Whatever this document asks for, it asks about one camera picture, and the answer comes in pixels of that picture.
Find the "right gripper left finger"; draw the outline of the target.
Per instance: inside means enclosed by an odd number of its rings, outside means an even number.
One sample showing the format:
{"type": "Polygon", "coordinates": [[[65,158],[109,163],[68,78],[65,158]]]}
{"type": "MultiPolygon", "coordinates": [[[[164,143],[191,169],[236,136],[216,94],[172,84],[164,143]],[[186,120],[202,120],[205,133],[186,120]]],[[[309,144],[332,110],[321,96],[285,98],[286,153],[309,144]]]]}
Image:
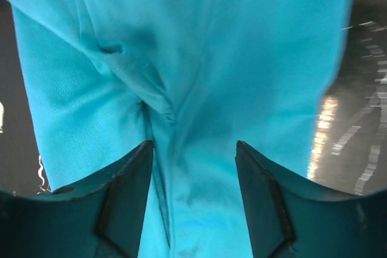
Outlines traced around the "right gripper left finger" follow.
{"type": "Polygon", "coordinates": [[[1,193],[2,257],[137,257],[151,181],[153,143],[55,190],[1,193]]]}

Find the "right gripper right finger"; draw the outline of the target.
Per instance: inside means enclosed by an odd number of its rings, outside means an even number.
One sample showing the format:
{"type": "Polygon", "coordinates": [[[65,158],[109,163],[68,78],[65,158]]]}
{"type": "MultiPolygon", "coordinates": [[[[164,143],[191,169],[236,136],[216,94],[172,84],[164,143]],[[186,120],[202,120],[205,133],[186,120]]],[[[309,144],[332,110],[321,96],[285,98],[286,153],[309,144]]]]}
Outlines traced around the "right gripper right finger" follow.
{"type": "Polygon", "coordinates": [[[386,192],[352,195],[315,183],[236,144],[254,257],[385,257],[386,192]]]}

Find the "teal t shirt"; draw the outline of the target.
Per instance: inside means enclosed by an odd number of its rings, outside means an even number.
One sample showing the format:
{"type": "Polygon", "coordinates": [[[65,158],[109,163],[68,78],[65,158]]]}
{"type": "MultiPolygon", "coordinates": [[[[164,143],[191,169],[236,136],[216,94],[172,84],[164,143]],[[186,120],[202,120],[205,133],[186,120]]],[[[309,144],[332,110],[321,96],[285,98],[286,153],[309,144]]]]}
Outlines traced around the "teal t shirt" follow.
{"type": "Polygon", "coordinates": [[[144,140],[140,257],[251,257],[243,140],[306,176],[351,0],[8,0],[52,189],[144,140]]]}

